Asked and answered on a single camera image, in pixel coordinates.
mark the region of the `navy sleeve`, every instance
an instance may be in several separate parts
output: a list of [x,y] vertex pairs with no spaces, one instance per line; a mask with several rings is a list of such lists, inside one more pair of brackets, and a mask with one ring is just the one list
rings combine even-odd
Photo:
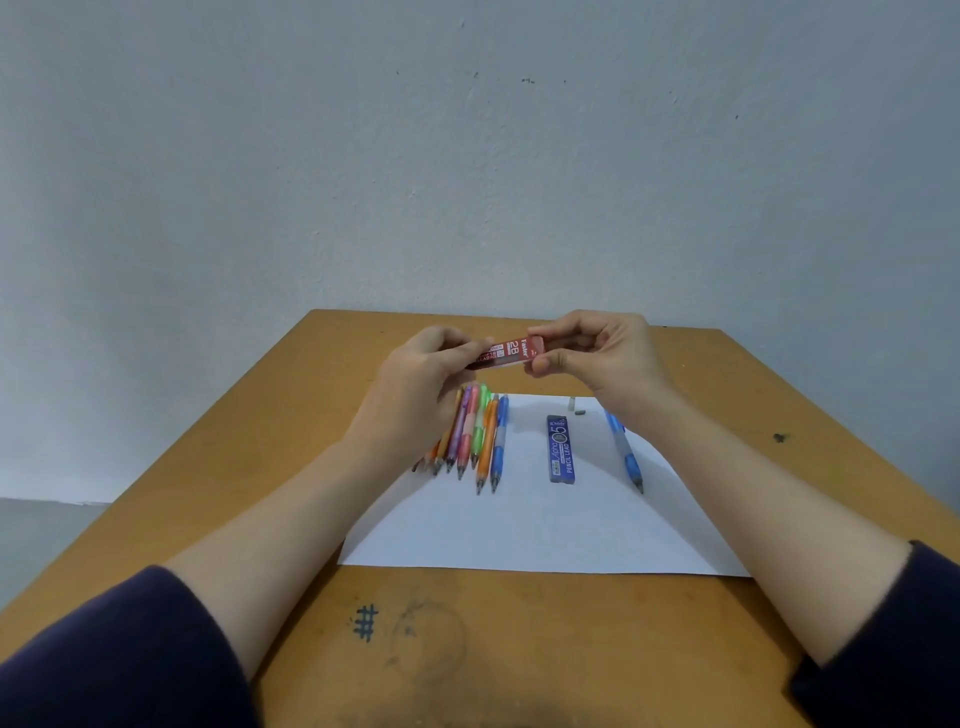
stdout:
[[960,567],[915,543],[900,577],[823,668],[790,683],[819,728],[960,725]]
[[255,727],[243,671],[203,604],[149,567],[0,665],[0,725]]

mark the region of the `paper sheet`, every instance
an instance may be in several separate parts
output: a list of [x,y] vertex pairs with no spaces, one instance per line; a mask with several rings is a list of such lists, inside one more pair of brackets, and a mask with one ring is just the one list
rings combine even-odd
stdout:
[[[350,530],[341,564],[746,576],[666,460],[632,432],[645,495],[627,478],[599,402],[510,395],[503,479],[407,473]],[[565,415],[576,482],[551,483],[546,416]]]

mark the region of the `white wall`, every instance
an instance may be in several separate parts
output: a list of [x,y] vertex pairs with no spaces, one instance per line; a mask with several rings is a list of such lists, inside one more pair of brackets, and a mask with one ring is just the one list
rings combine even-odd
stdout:
[[960,507],[958,29],[0,4],[0,495],[113,499],[310,307],[593,306],[725,329]]

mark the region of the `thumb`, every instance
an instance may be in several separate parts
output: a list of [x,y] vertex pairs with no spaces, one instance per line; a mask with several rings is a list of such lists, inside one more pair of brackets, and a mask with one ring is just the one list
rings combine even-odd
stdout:
[[531,362],[531,374],[540,378],[548,375],[574,375],[582,379],[588,364],[590,354],[575,352],[570,349],[554,349],[552,352],[542,353]]
[[477,357],[490,348],[493,343],[491,338],[477,339],[467,341],[459,347],[453,349],[444,349],[441,352],[430,354],[437,362],[446,375],[454,375],[462,372],[467,364],[472,364]]

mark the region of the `finger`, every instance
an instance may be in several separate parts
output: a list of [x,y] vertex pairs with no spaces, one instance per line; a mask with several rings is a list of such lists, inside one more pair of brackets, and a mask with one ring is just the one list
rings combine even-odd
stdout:
[[464,369],[460,372],[457,372],[455,375],[448,376],[444,382],[444,386],[440,389],[440,400],[443,401],[449,395],[452,395],[453,400],[456,401],[457,390],[468,382],[476,381],[476,379],[476,373],[469,369]]
[[403,346],[414,352],[433,353],[449,347],[460,346],[469,341],[469,336],[454,327],[427,327],[414,334]]
[[446,375],[453,375],[462,372],[467,364],[472,364],[483,352],[491,347],[493,340],[491,338],[477,339],[467,341],[454,349],[446,349],[431,355],[436,360]]
[[532,335],[542,336],[544,339],[556,339],[561,336],[572,336],[578,333],[596,336],[603,330],[604,326],[610,322],[616,314],[606,311],[570,311],[565,316],[561,316],[556,321],[549,324],[530,327],[527,332]]
[[546,342],[548,352],[554,349],[573,349],[576,352],[592,352],[597,349],[597,337],[585,333],[561,336],[559,339],[550,339]]
[[571,349],[555,349],[541,354],[530,362],[530,373],[536,378],[567,374],[579,379],[582,378],[590,356],[591,354],[575,352]]

